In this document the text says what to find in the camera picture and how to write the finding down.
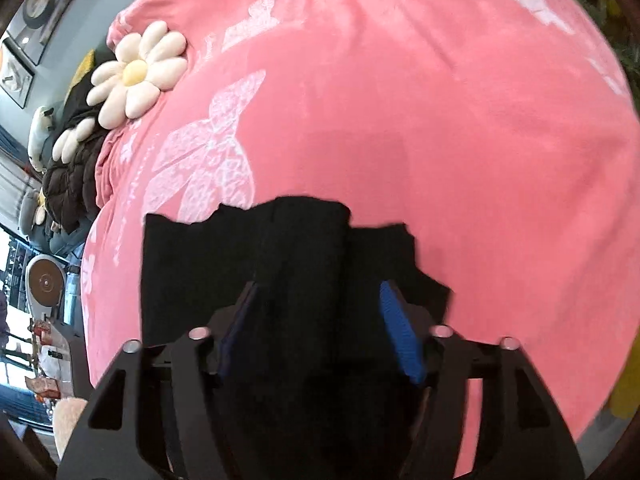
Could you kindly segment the black long-sleeve shirt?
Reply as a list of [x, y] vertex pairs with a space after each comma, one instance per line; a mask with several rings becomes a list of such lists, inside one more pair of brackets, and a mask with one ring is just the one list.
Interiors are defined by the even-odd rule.
[[220, 206], [192, 224], [145, 219], [142, 338], [169, 344], [257, 292], [210, 395], [231, 471], [243, 479], [395, 479], [422, 392], [380, 308], [392, 282], [435, 320], [449, 289], [416, 265], [403, 224], [356, 228], [349, 209], [279, 197]]

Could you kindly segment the pink fleece blanket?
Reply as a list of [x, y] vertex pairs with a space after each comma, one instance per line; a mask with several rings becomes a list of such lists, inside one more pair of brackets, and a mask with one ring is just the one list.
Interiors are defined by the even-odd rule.
[[186, 38], [186, 72], [108, 134], [81, 270], [98, 382], [142, 333], [148, 214], [281, 195], [402, 222], [464, 336], [518, 338], [582, 434], [639, 325], [639, 119], [575, 0], [134, 0], [106, 35]]

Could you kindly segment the round wooden speaker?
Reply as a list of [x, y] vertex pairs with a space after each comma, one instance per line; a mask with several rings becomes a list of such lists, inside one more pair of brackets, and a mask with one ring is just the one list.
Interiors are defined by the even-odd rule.
[[64, 268], [48, 255], [35, 256], [25, 269], [25, 289], [34, 320], [56, 318], [64, 299]]

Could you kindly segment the small white daisy pillow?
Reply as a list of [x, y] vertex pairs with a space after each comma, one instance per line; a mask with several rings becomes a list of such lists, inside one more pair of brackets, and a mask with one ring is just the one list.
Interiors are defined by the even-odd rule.
[[63, 131], [53, 144], [52, 160], [54, 162], [62, 162], [62, 164], [69, 164], [81, 147], [81, 144], [93, 133], [95, 125], [96, 118], [86, 117], [78, 122], [77, 126], [67, 128]]

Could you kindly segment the white plush penguin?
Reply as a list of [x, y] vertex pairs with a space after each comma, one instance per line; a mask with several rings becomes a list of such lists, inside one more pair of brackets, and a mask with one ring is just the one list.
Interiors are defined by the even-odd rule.
[[44, 144], [54, 130], [54, 108], [40, 106], [32, 115], [27, 143], [27, 155], [32, 168], [40, 174], [44, 171], [42, 152]]

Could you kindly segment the cream fluffy rug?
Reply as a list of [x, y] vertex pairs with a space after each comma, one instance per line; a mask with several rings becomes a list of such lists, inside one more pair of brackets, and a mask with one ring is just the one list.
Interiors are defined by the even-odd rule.
[[88, 401], [81, 398], [64, 398], [55, 404], [52, 416], [53, 437], [58, 452], [58, 457], [62, 458], [70, 442], [70, 437], [79, 422]]

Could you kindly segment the yellow toy object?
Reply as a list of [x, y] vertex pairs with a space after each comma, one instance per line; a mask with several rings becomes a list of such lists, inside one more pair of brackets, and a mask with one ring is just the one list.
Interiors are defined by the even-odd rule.
[[622, 374], [608, 399], [608, 408], [613, 416], [631, 419], [640, 403], [640, 333], [628, 354]]

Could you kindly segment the large white daisy pillow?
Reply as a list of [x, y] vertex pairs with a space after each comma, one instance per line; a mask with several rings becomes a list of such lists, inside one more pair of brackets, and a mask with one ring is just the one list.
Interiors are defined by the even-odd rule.
[[163, 21], [123, 36], [114, 60], [91, 75], [86, 102], [99, 107], [99, 125], [113, 130], [145, 115], [186, 73], [185, 53], [186, 37]]

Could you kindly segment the yellow black cushion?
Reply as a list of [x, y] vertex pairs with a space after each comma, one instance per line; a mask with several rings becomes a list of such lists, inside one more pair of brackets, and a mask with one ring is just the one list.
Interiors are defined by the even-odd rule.
[[93, 106], [87, 104], [88, 93], [93, 88], [91, 76], [99, 65], [114, 61], [114, 59], [113, 52], [107, 47], [91, 50], [86, 55], [86, 58], [78, 66], [77, 74], [70, 84], [70, 90], [67, 91], [62, 111], [64, 122], [69, 122], [75, 117], [85, 117], [100, 109], [101, 103]]

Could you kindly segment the dark brown puffer jacket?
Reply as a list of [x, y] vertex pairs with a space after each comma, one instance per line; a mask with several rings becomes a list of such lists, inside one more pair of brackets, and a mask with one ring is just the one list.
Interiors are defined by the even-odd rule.
[[66, 233], [73, 233], [81, 220], [94, 220], [96, 204], [96, 162], [107, 131], [96, 131], [79, 145], [68, 164], [51, 162], [42, 181], [48, 213]]

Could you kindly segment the framed wall picture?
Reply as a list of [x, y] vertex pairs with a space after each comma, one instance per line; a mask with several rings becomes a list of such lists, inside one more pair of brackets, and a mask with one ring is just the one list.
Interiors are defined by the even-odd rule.
[[24, 0], [9, 22], [8, 35], [25, 58], [38, 65], [58, 22], [73, 0]]

